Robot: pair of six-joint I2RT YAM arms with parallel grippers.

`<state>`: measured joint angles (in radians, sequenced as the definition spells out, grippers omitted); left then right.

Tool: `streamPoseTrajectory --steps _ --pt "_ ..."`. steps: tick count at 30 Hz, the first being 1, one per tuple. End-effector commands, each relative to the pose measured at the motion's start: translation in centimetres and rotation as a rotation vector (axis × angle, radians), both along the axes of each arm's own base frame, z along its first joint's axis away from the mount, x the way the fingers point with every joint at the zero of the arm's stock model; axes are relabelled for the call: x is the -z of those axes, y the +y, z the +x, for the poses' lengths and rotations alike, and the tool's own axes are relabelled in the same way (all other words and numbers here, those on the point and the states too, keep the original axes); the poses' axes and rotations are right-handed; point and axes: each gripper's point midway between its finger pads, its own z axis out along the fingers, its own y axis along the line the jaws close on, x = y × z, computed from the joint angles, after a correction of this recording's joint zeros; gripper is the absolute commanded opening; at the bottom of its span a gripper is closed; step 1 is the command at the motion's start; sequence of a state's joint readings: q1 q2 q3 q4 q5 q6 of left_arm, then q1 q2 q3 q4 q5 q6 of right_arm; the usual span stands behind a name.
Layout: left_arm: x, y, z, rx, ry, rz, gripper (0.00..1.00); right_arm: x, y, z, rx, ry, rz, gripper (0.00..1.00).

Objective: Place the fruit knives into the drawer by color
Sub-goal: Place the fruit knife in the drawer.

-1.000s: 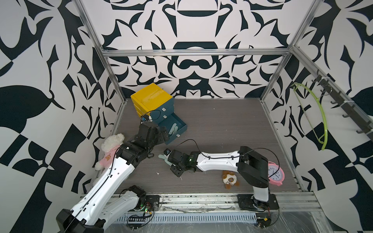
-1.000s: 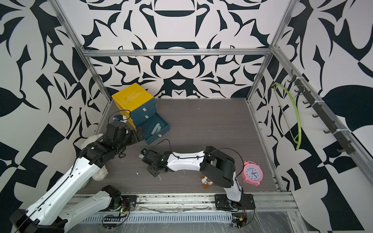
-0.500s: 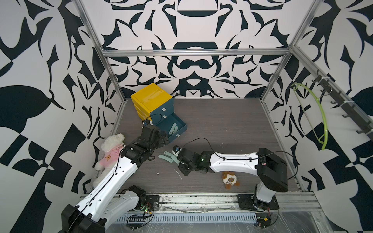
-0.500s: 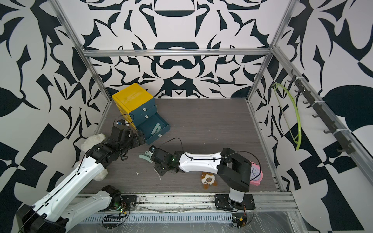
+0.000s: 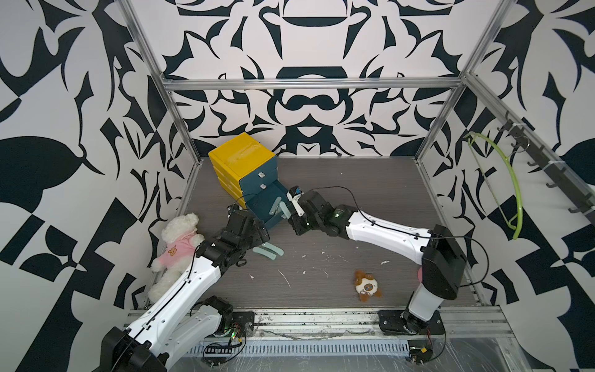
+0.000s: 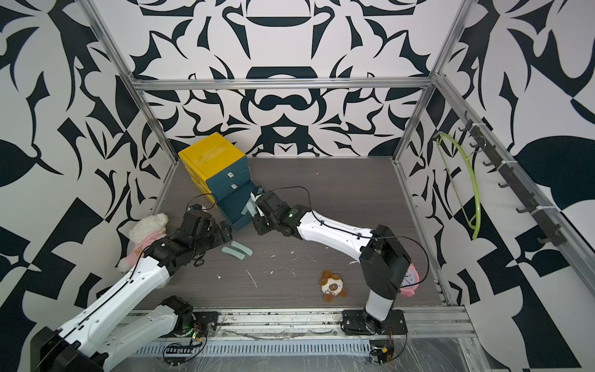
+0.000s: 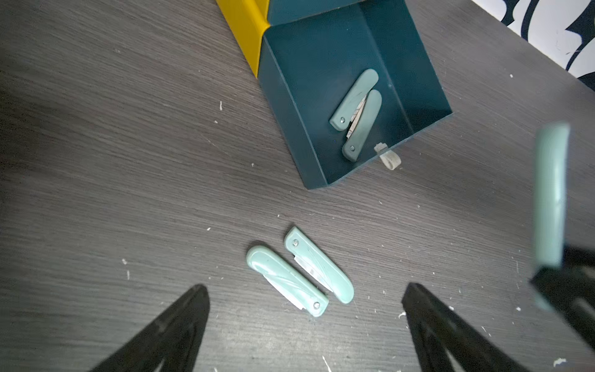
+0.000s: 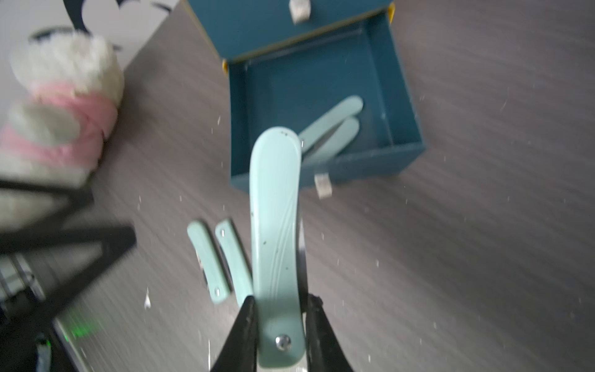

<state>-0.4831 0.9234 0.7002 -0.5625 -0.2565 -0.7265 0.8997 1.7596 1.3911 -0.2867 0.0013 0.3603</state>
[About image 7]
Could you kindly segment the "teal drawer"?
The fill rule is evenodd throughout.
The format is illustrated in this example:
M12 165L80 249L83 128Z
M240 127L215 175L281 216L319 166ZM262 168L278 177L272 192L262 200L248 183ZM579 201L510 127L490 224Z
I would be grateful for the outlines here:
M331 117L361 74L373 69L379 115L356 161ZM271 26L263 35L258 79L307 189L324 188L452 114L403 1L335 5Z

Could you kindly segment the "mint folding knife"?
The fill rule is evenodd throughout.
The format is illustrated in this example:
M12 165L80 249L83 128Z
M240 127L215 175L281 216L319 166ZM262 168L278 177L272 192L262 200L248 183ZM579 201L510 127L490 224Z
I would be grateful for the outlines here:
M355 289L347 275L297 226L292 227L285 239L285 248L294 260L319 284L331 291L343 304L352 302Z
M382 101L382 95L378 90L373 89L370 91L364 107L359 111L361 115L358 124L342 148L342 153L347 160L353 163L358 160L377 119Z
M566 165L570 124L542 127L535 143L534 270L562 267L566 223Z
M324 314L327 296L270 248L253 246L246 254L246 263L296 308L316 318Z
M367 95L379 80L379 75L374 69L365 70L353 83L342 102L331 116L329 123L337 131L347 130L356 119L356 115L363 107Z

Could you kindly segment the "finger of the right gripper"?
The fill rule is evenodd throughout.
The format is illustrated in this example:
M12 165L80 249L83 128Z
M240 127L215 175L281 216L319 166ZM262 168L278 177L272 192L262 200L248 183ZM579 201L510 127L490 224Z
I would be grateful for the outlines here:
M594 249L566 244L562 267L543 267L534 289L594 348Z

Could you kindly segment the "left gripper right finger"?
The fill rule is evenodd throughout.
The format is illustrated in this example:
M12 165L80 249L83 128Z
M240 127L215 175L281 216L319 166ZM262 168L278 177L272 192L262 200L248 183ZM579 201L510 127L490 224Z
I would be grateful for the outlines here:
M526 371L487 341L426 287L408 284L401 303L423 371L452 371L453 357L465 371Z

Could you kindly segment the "mint folding knife top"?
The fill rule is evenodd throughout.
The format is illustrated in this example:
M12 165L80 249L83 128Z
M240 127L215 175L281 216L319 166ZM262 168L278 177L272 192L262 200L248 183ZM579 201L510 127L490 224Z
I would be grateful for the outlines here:
M562 267L566 223L566 165L570 124L542 127L535 143L534 270Z

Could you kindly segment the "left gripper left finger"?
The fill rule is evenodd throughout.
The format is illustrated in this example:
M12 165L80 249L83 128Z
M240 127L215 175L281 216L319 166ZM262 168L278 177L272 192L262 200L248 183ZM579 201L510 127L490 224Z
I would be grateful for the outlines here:
M205 286L189 288L93 371L193 371L209 319Z

